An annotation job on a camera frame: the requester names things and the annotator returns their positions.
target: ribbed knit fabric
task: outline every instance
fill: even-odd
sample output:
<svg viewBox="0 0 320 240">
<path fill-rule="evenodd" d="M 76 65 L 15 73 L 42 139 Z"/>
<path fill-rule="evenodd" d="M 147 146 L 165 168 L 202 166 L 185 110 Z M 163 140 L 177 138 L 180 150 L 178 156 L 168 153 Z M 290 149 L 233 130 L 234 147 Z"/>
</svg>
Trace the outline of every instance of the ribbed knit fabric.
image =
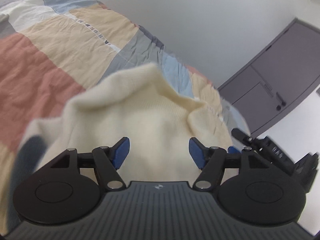
<svg viewBox="0 0 320 240">
<path fill-rule="evenodd" d="M 178 95 L 154 64 L 110 75 L 68 101 L 61 118 L 33 121 L 23 142 L 35 134 L 49 145 L 38 168 L 66 148 L 90 152 L 127 136 L 130 152 L 118 171 L 125 183 L 192 184 L 200 171 L 188 151 L 191 137 L 206 146 L 232 145 L 227 127 L 212 108 Z"/>
</svg>

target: wall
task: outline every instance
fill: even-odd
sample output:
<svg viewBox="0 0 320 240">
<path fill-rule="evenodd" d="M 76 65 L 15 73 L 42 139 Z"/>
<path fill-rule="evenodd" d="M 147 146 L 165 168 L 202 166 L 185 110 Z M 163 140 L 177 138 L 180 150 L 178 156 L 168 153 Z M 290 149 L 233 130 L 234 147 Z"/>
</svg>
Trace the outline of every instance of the wall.
<svg viewBox="0 0 320 240">
<path fill-rule="evenodd" d="M 308 0 L 100 0 L 143 25 L 216 87 L 243 67 Z"/>
<path fill-rule="evenodd" d="M 310 3 L 297 13 L 297 17 L 320 28 L 320 5 Z M 295 162 L 308 152 L 320 152 L 320 96 L 316 90 L 261 135 L 263 138 L 270 136 Z M 299 223 L 313 234 L 320 230 L 319 200 L 320 175 L 318 174 L 311 192 L 307 194 L 307 204 L 299 220 Z"/>
</svg>

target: black device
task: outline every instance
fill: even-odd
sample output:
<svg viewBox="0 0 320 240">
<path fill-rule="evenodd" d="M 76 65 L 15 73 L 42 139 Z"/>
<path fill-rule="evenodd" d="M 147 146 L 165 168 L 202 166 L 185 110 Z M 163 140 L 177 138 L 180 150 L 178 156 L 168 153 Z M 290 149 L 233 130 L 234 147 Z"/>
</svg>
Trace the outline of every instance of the black device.
<svg viewBox="0 0 320 240">
<path fill-rule="evenodd" d="M 15 189 L 22 222 L 5 239 L 313 239 L 296 222 L 318 154 L 293 163 L 270 138 L 239 129 L 232 135 L 246 145 L 241 153 L 190 139 L 189 152 L 202 170 L 192 187 L 185 181 L 126 187 L 116 170 L 129 153 L 128 138 L 91 153 L 67 149 Z M 80 168 L 94 168 L 98 185 Z M 226 168 L 239 168 L 239 175 L 221 184 Z"/>
</svg>

